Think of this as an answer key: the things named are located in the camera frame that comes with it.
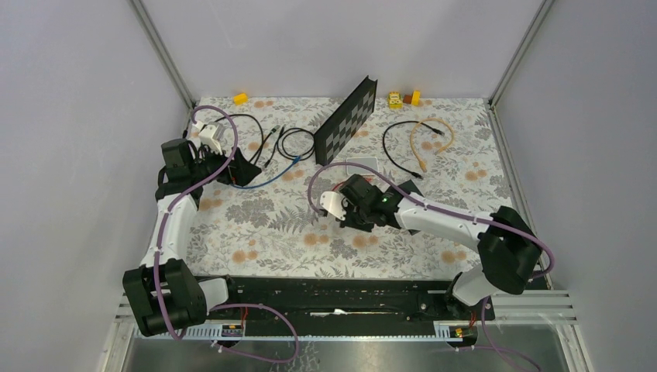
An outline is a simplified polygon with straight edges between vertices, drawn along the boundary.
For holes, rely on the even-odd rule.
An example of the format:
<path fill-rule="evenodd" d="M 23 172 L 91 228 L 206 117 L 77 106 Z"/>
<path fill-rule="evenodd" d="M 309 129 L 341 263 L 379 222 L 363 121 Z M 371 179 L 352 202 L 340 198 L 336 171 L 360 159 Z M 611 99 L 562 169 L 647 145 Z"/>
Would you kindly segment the black network switch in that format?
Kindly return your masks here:
<path fill-rule="evenodd" d="M 400 223 L 400 219 L 397 217 L 399 211 L 402 209 L 406 210 L 406 208 L 400 207 L 401 202 L 408 202 L 404 194 L 415 194 L 415 198 L 423 197 L 423 194 L 413 180 L 405 181 L 396 186 L 389 186 L 384 192 L 384 197 L 387 198 L 387 201 L 382 204 L 383 211 L 388 226 L 394 227 L 395 229 L 405 229 L 411 236 L 414 236 L 419 233 L 419 230 L 404 228 Z"/>

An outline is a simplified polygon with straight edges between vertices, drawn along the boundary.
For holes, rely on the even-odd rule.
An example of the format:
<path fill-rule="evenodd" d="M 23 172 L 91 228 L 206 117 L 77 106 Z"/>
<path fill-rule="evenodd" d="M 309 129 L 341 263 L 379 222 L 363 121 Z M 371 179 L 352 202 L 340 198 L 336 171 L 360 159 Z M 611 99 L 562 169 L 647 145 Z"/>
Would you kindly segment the white network switch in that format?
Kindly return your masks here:
<path fill-rule="evenodd" d="M 353 175 L 374 175 L 374 171 L 379 171 L 379 162 L 376 157 L 351 157 L 347 158 L 346 174 Z"/>

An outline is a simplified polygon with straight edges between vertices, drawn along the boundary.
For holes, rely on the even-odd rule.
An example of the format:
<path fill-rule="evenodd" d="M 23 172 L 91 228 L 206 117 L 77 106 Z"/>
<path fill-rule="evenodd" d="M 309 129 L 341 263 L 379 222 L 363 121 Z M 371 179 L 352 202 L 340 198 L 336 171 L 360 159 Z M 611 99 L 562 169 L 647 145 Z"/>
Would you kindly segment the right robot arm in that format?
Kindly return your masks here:
<path fill-rule="evenodd" d="M 522 294 L 535 272 L 541 250 L 534 234 L 512 208 L 473 212 L 430 201 L 413 181 L 381 190 L 359 174 L 335 191 L 322 193 L 320 205 L 342 227 L 369 232 L 390 226 L 427 233 L 463 245 L 480 262 L 456 275 L 444 299 L 445 311 L 464 319 L 480 300 L 499 291 Z"/>

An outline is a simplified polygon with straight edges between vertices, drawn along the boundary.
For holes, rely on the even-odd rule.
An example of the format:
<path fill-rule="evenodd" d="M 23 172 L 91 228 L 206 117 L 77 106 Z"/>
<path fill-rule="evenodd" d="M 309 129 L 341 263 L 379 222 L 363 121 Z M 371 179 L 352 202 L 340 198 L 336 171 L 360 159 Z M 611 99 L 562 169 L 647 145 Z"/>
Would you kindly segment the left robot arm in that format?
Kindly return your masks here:
<path fill-rule="evenodd" d="M 181 337 L 186 328 L 204 323 L 211 309 L 221 318 L 233 317 L 241 301 L 225 278 L 199 281 L 184 262 L 200 208 L 201 182 L 214 174 L 219 183 L 246 186 L 262 171 L 241 150 L 229 160 L 198 150 L 187 139 L 167 141 L 161 150 L 164 166 L 155 193 L 156 225 L 144 258 L 123 274 L 122 286 L 144 336 L 170 332 Z"/>

